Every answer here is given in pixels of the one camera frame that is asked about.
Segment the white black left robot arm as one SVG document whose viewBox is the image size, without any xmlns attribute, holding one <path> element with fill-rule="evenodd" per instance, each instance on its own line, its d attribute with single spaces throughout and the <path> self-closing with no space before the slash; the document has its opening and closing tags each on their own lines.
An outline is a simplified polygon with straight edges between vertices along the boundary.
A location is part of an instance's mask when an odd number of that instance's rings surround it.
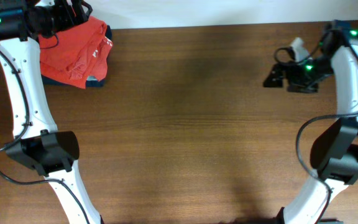
<svg viewBox="0 0 358 224">
<path fill-rule="evenodd" d="M 52 187 L 70 223 L 103 218 L 81 179 L 77 138 L 59 131 L 49 110 L 38 38 L 83 24 L 91 13 L 84 1 L 0 1 L 0 63 L 13 115 L 13 140 L 1 150 Z"/>
</svg>

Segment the folded navy blue shirt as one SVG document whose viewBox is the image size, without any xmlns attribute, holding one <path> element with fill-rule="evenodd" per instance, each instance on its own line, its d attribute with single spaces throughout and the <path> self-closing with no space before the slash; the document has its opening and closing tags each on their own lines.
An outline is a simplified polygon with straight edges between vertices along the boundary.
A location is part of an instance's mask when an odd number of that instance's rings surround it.
<svg viewBox="0 0 358 224">
<path fill-rule="evenodd" d="M 111 27 L 107 26 L 107 30 L 105 33 L 105 37 L 108 38 L 109 40 L 112 40 L 112 31 L 111 31 Z M 44 85 L 53 85 L 53 86 L 68 86 L 68 84 L 66 83 L 62 83 L 62 82 L 58 82 L 56 80 L 53 80 L 51 78 L 48 78 L 44 75 L 42 75 L 42 81 Z M 98 81 L 94 76 L 89 76 L 85 82 L 85 86 L 86 87 L 96 87 L 96 88 L 101 88 L 104 86 L 106 79 L 103 78 L 102 80 Z"/>
</svg>

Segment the orange McKinney Boyd soccer t-shirt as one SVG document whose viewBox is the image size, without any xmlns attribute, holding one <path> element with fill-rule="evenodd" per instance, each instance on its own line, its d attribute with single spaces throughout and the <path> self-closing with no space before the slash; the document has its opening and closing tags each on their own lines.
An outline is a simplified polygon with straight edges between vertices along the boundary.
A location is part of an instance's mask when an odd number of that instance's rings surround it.
<svg viewBox="0 0 358 224">
<path fill-rule="evenodd" d="M 93 16 L 84 24 L 58 32 L 51 38 L 39 36 L 41 74 L 85 89 L 93 52 L 105 37 L 107 24 Z"/>
</svg>

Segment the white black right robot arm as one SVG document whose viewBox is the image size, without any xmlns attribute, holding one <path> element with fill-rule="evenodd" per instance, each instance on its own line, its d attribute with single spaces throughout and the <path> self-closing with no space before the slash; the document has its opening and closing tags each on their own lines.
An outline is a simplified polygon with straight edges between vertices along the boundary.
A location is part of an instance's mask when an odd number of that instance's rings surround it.
<svg viewBox="0 0 358 224">
<path fill-rule="evenodd" d="M 285 51 L 289 61 L 277 60 L 263 86 L 316 93 L 321 81 L 334 77 L 337 111 L 313 143 L 310 162 L 302 165 L 308 179 L 300 193 L 272 222 L 323 223 L 332 200 L 358 180 L 358 29 L 335 20 L 311 52 L 299 38 Z"/>
</svg>

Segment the folded orange soccer shirt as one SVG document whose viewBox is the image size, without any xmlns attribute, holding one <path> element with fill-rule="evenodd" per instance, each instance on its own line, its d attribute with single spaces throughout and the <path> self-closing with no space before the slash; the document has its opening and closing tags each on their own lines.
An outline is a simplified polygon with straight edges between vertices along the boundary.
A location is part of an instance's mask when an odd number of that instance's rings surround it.
<svg viewBox="0 0 358 224">
<path fill-rule="evenodd" d="M 108 37 L 104 37 L 97 49 L 93 52 L 87 81 L 100 82 L 106 78 L 108 71 L 107 58 L 112 47 L 112 40 Z"/>
</svg>

